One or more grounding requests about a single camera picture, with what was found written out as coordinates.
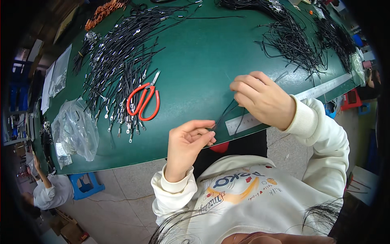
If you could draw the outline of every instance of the green workbench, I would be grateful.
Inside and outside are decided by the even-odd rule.
[[[143,1],[149,7],[154,6],[151,2]],[[299,13],[287,0],[280,0],[290,9],[295,16],[300,16],[307,26],[306,34],[314,38],[314,30],[309,19],[312,17],[306,12]],[[168,6],[183,6],[188,1],[178,0],[168,3]],[[190,13],[197,7],[190,7]],[[313,10],[312,6],[300,4],[301,9]],[[105,36],[112,29],[115,22],[124,14],[129,15],[130,6],[118,9],[107,16],[93,31]],[[313,87],[308,79],[308,73],[303,69],[289,65],[285,68],[287,60],[283,57],[267,58],[261,46],[253,40],[262,40],[262,34],[268,27],[257,27],[259,24],[274,22],[265,14],[257,11],[242,10],[228,11],[214,5],[213,1],[204,1],[202,7],[197,10],[193,17],[218,17],[242,15],[246,18],[222,18],[222,19],[190,19],[169,28],[159,34],[158,48],[166,48],[153,57],[149,70],[158,68],[161,74],[156,82],[156,89],[160,92],[161,106],[157,116],[144,123],[146,131],[140,131],[140,135],[134,134],[133,143],[129,143],[129,134],[126,127],[122,127],[121,137],[117,137],[119,124],[114,124],[111,133],[107,132],[109,122],[100,116],[97,126],[99,129],[99,148],[94,161],[87,162],[80,155],[72,155],[73,163],[59,169],[54,146],[51,157],[57,168],[58,174],[73,174],[90,171],[99,171],[139,164],[167,157],[168,132],[192,119],[217,120],[225,107],[230,103],[234,93],[229,90],[229,84],[237,75],[248,74],[259,70],[267,74],[271,79],[276,79],[282,73],[289,73],[278,81],[289,94],[298,94]],[[175,23],[176,20],[169,18],[164,24]],[[60,106],[65,100],[78,98],[83,92],[83,82],[87,70],[87,64],[81,72],[75,76],[72,74],[72,58],[82,46],[85,31],[80,33],[72,41],[72,51],[69,59],[66,88],[55,98],[50,99],[50,108],[46,112],[47,119],[52,122],[58,114]],[[277,50],[268,49],[270,55],[278,55]],[[321,80],[314,76],[315,85],[327,82],[345,74],[338,56],[333,50],[328,50],[328,73],[321,75]],[[341,86],[319,97],[324,103],[330,101],[347,91],[353,89],[356,81],[346,81]],[[145,110],[145,115],[150,115],[155,108],[155,99],[150,102]],[[242,110],[236,108],[225,120],[240,116]],[[267,128],[261,124],[245,130],[233,136],[229,136],[224,121],[216,130],[217,143],[223,143],[234,138],[249,135]],[[36,148],[39,150],[40,140],[36,140]],[[43,154],[37,153],[43,160]]]

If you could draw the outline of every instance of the red scissors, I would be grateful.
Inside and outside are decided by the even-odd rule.
[[[138,113],[138,117],[140,118],[141,121],[148,121],[148,120],[151,120],[152,118],[154,118],[158,112],[158,109],[160,108],[160,96],[158,94],[158,91],[156,89],[156,87],[154,86],[154,84],[156,83],[156,80],[158,78],[158,75],[160,74],[160,70],[156,73],[156,76],[154,77],[152,83],[146,83],[140,87],[137,87],[135,90],[133,90],[133,92],[130,94],[129,98],[127,99],[127,104],[126,104],[126,108],[127,108],[127,112],[130,114],[130,115],[136,115]],[[132,97],[134,96],[135,93],[137,93],[138,91],[140,91],[141,89],[144,89],[144,91],[142,92],[142,95],[141,95],[141,98],[140,98],[140,101],[138,102],[138,106],[137,108],[135,109],[134,112],[131,111],[130,109],[130,101],[132,99]],[[147,92],[147,89],[150,88],[150,93],[149,95],[147,96],[146,100],[144,103],[143,100],[145,98],[145,95],[146,95],[146,92]],[[147,103],[149,102],[149,100],[152,98],[154,92],[156,92],[156,109],[154,110],[153,114],[150,116],[150,117],[147,117],[147,118],[143,118],[142,117],[142,112],[144,111]]]

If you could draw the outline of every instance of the person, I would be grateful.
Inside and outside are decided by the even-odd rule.
[[[356,87],[360,100],[376,99],[381,94],[381,78],[377,70],[368,69],[368,78],[365,86]]]
[[[40,179],[34,177],[38,185],[33,194],[29,192],[22,193],[22,207],[36,219],[41,215],[40,210],[56,208],[67,200],[73,199],[74,192],[72,183],[66,175],[47,177],[42,172],[41,164],[35,155],[34,167]]]
[[[216,143],[213,120],[170,130],[167,163],[151,184],[159,227],[149,243],[327,244],[343,204],[349,143],[319,100],[298,101],[264,73],[239,75],[234,99],[259,121],[313,146],[302,181],[258,155],[226,155],[195,179],[194,162]]]

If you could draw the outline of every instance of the white shirt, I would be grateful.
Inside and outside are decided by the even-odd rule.
[[[47,210],[56,208],[73,198],[72,183],[66,175],[48,176],[51,183],[50,188],[46,188],[42,180],[38,180],[34,189],[34,206]]]
[[[235,233],[329,233],[329,227],[316,222],[314,217],[307,220],[303,229],[302,222],[307,208],[343,196],[348,169],[347,134],[325,115],[320,101],[296,103],[295,117],[284,133],[294,134],[298,142],[313,146],[314,154],[302,181],[277,169],[270,159],[253,155],[224,157],[207,168],[196,182],[193,167],[183,180],[168,182],[164,166],[151,181],[157,224],[181,211],[197,212],[173,219],[168,227],[179,224],[168,231],[162,243],[191,239],[193,243],[220,244]]]

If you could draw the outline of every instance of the concrete floor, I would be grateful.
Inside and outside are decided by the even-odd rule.
[[[354,165],[357,111],[342,112],[335,120],[347,132],[351,147],[350,165]],[[313,154],[312,147],[297,143],[292,135],[281,134],[275,128],[267,129],[267,146],[267,156],[278,168],[302,179],[307,161]],[[155,197],[150,181],[165,163],[165,160],[158,160],[96,172],[98,182],[106,189],[87,199],[69,201],[60,209],[75,218],[98,244],[146,244],[157,226],[152,211]]]

